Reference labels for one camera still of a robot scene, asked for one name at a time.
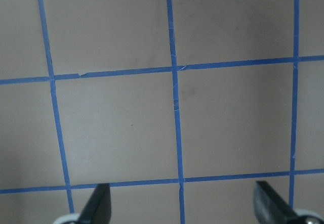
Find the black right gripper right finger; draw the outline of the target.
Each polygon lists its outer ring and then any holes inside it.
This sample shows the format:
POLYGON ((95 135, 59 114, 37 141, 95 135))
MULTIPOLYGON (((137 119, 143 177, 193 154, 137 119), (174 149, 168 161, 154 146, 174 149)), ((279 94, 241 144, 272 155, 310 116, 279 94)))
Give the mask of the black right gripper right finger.
POLYGON ((309 210, 294 210, 266 181, 256 181, 253 209, 258 223, 323 223, 323 218, 309 210))

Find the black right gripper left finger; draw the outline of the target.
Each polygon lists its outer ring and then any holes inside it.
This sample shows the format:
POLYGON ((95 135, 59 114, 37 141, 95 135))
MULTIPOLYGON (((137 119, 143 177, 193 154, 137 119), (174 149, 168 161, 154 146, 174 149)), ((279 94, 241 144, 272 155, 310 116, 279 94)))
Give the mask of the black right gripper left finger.
POLYGON ((80 213, 77 223, 105 224, 111 220, 109 184, 98 184, 80 213))

